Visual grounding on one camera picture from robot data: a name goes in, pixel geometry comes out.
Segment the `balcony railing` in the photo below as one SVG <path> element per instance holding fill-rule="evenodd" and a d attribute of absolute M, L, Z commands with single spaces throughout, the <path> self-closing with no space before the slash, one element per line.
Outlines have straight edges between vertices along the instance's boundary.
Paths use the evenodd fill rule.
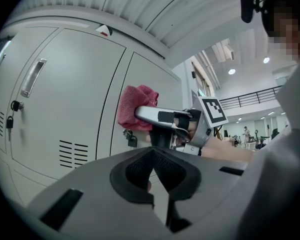
<path fill-rule="evenodd" d="M 237 97 L 221 99 L 220 103 L 224 110 L 229 110 L 272 101 L 276 99 L 276 94 L 279 92 L 281 86 L 282 85 L 269 89 L 255 91 Z"/>

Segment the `white shirt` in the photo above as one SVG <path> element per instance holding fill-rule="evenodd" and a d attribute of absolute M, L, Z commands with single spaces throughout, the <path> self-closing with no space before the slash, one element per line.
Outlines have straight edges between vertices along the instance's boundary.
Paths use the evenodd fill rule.
<path fill-rule="evenodd" d="M 249 137 L 249 134 L 250 134 L 250 131 L 249 131 L 248 129 L 244 130 L 244 135 L 245 135 L 246 137 Z"/>

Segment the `padlock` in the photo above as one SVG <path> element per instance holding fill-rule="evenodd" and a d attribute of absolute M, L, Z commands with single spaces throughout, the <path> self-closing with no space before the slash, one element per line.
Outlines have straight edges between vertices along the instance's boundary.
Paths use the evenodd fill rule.
<path fill-rule="evenodd" d="M 12 129 L 14 127 L 14 118 L 11 115 L 6 119 L 5 127 L 7 129 Z"/>
<path fill-rule="evenodd" d="M 131 139 L 128 140 L 128 146 L 132 148 L 136 148 L 138 144 L 138 139 L 136 136 L 132 135 Z"/>

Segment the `locker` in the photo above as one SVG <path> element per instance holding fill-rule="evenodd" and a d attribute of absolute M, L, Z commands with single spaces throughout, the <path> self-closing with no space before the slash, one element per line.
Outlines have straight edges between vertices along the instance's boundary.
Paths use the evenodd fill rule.
<path fill-rule="evenodd" d="M 0 158 L 0 188 L 5 197 L 17 202 L 18 204 L 23 204 L 17 189 L 14 185 L 10 167 Z"/>
<path fill-rule="evenodd" d="M 157 104 L 159 108 L 182 110 L 183 101 L 180 79 L 171 71 L 165 71 L 136 52 L 133 54 L 128 67 L 122 92 L 128 85 L 134 87 L 138 87 L 139 85 L 149 86 L 159 93 Z M 128 146 L 128 141 L 123 136 L 124 128 L 117 123 L 117 116 L 118 114 L 114 122 L 111 155 L 135 149 Z M 133 131 L 133 135 L 137 137 L 137 149 L 151 145 L 146 142 L 146 132 Z"/>
<path fill-rule="evenodd" d="M 11 172 L 11 175 L 16 190 L 18 191 L 18 194 L 25 207 L 28 206 L 28 204 L 36 195 L 46 188 L 45 185 L 31 180 L 15 170 Z"/>
<path fill-rule="evenodd" d="M 16 81 L 31 55 L 56 27 L 28 27 L 11 40 L 0 64 L 0 149 L 6 152 L 6 119 Z"/>
<path fill-rule="evenodd" d="M 103 104 L 125 47 L 62 30 L 39 54 L 17 97 L 12 158 L 59 179 L 96 159 Z"/>

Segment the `towel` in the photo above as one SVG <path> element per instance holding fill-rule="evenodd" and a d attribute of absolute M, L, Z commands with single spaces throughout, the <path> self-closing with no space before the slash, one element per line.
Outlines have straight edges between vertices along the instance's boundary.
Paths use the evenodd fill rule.
<path fill-rule="evenodd" d="M 156 107 L 159 93 L 150 87 L 140 85 L 133 87 L 128 85 L 119 102 L 118 123 L 123 128 L 133 131 L 151 131 L 152 124 L 135 117 L 135 110 L 139 106 Z"/>

